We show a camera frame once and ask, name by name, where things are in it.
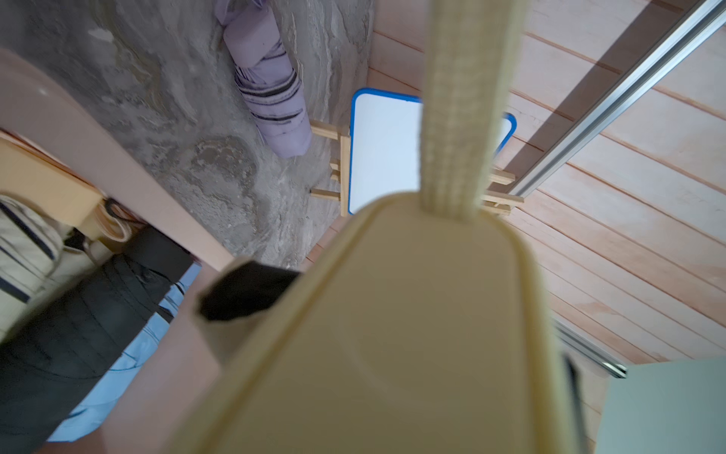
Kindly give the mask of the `beige umbrella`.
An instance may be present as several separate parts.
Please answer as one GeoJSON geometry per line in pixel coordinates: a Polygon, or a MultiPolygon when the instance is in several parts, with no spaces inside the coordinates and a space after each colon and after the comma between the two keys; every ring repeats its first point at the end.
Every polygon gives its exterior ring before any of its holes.
{"type": "Polygon", "coordinates": [[[99,243],[64,244],[103,201],[94,187],[1,141],[1,337],[108,260],[99,243]]]}
{"type": "Polygon", "coordinates": [[[94,225],[102,238],[113,242],[129,241],[143,222],[126,211],[119,202],[108,199],[100,202],[92,213],[94,225]]]}
{"type": "Polygon", "coordinates": [[[221,373],[169,453],[584,453],[540,268],[482,207],[524,1],[431,5],[421,186],[295,274],[249,258],[193,318],[221,373]]]}

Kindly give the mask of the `black umbrella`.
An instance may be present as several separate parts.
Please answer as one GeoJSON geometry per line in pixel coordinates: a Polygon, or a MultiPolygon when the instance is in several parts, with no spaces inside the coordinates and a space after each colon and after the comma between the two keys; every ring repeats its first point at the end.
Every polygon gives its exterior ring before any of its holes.
{"type": "Polygon", "coordinates": [[[142,331],[194,257],[149,226],[1,345],[1,450],[38,449],[142,331]]]}

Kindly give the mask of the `blue umbrella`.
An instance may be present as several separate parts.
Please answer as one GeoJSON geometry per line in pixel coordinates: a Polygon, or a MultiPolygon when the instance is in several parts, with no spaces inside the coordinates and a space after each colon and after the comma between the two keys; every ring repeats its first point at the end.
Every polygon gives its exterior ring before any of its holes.
{"type": "Polygon", "coordinates": [[[180,280],[172,285],[149,321],[127,345],[118,360],[49,436],[49,443],[76,442],[103,424],[134,378],[157,351],[171,323],[179,314],[187,291],[201,270],[200,263],[193,263],[180,280]]]}

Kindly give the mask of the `pink plastic storage box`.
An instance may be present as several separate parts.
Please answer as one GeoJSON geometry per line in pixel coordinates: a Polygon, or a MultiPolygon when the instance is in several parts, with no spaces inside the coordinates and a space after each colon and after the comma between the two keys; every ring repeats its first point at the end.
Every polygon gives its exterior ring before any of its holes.
{"type": "Polygon", "coordinates": [[[51,77],[9,49],[1,51],[1,126],[39,146],[124,204],[202,261],[156,353],[104,424],[43,453],[161,453],[219,365],[192,321],[198,293],[233,257],[51,77]]]}

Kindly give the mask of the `purple folded umbrella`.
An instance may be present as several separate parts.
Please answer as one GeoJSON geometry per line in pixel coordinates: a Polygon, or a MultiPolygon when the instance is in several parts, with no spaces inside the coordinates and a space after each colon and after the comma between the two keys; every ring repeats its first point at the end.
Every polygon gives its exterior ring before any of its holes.
{"type": "Polygon", "coordinates": [[[287,55],[273,10],[265,1],[251,1],[244,9],[217,1],[215,17],[236,68],[237,90],[263,142],[283,159],[306,154],[313,132],[304,85],[287,55]]]}

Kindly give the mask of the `white board blue frame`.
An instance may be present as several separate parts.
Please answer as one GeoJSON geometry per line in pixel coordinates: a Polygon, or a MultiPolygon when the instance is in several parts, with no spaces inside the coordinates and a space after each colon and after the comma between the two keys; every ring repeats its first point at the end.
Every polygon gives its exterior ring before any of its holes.
{"type": "Polygon", "coordinates": [[[420,189],[422,114],[417,96],[372,88],[354,94],[346,214],[355,215],[389,195],[420,189]]]}

